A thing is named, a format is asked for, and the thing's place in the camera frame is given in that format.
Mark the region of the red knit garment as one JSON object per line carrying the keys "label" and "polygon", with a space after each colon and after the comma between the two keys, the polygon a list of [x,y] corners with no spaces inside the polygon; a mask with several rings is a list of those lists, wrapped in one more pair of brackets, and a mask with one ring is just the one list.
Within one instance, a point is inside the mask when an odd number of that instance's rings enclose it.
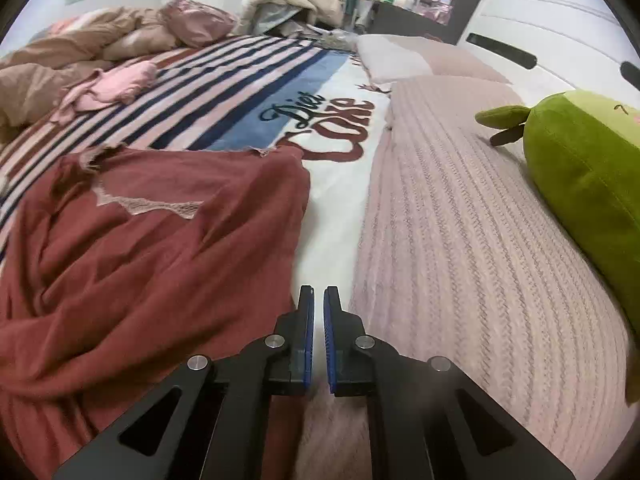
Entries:
{"label": "red knit garment", "polygon": [[190,356],[268,335],[309,189],[295,148],[59,158],[1,273],[1,443],[21,476],[51,478]]}

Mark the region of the pink knit pillow near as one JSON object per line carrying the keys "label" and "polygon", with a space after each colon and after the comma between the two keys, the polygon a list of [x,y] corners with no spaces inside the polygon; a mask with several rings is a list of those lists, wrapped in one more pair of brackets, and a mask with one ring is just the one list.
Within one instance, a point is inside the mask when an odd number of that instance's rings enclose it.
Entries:
{"label": "pink knit pillow near", "polygon": [[495,81],[398,82],[375,151],[343,306],[404,356],[446,356],[579,479],[612,479],[638,441],[632,336],[600,275],[476,113]]}

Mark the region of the green avocado plush toy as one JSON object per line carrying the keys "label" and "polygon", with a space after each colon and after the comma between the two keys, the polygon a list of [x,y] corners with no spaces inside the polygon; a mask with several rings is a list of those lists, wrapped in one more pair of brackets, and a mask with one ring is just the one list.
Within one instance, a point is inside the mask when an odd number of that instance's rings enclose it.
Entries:
{"label": "green avocado plush toy", "polygon": [[639,339],[639,112],[585,90],[533,106],[500,98],[471,108],[494,133],[487,144],[521,143],[529,181],[602,276]]}

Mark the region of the striped bed blanket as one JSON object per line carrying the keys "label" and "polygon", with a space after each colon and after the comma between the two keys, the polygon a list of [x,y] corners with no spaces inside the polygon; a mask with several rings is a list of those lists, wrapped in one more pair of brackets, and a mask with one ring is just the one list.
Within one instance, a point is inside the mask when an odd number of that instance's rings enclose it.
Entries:
{"label": "striped bed blanket", "polygon": [[241,36],[153,58],[156,81],[131,104],[44,115],[1,162],[1,273],[21,200],[61,157],[92,148],[269,152],[295,148],[310,177],[296,252],[292,300],[354,278],[372,160],[390,99],[371,88],[348,53],[305,40]]}

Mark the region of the pink small garment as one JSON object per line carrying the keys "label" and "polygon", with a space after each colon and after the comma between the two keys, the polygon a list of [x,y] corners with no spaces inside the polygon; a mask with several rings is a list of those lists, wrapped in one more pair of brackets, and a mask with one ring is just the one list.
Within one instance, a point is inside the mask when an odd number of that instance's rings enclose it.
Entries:
{"label": "pink small garment", "polygon": [[115,104],[131,104],[154,84],[157,75],[158,67],[151,61],[119,66],[108,72],[96,70],[62,95],[50,121],[66,126],[79,114],[104,110]]}

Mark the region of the pink white pillow far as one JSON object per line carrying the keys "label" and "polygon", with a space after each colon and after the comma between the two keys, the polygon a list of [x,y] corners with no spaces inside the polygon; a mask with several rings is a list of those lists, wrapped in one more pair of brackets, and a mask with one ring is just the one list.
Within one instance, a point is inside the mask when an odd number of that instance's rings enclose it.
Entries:
{"label": "pink white pillow far", "polygon": [[367,34],[358,37],[356,48],[374,84],[431,75],[509,83],[467,50],[423,37]]}

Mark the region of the beige rumpled duvet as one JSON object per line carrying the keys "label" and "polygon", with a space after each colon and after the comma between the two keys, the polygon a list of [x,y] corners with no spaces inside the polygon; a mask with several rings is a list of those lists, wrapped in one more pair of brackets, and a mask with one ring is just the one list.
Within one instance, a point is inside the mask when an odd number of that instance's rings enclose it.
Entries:
{"label": "beige rumpled duvet", "polygon": [[1,59],[1,144],[53,110],[95,70],[175,49],[156,9],[105,8],[57,22]]}

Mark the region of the white bed headboard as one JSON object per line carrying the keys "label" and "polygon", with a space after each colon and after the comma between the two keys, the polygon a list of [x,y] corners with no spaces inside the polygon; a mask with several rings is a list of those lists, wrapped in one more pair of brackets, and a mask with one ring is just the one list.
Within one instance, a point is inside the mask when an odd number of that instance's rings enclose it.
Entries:
{"label": "white bed headboard", "polygon": [[639,106],[620,71],[637,68],[638,53],[602,0],[480,0],[458,46],[503,74],[527,105],[582,89]]}

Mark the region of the cream blanket pile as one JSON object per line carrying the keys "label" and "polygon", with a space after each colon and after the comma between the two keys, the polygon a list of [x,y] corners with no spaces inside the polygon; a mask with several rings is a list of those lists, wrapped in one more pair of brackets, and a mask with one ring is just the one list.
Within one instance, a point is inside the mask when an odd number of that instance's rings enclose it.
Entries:
{"label": "cream blanket pile", "polygon": [[344,18],[340,0],[242,0],[238,22],[233,32],[237,35],[248,35],[259,8],[267,4],[305,10],[307,22],[311,25],[320,21],[333,27],[340,27]]}

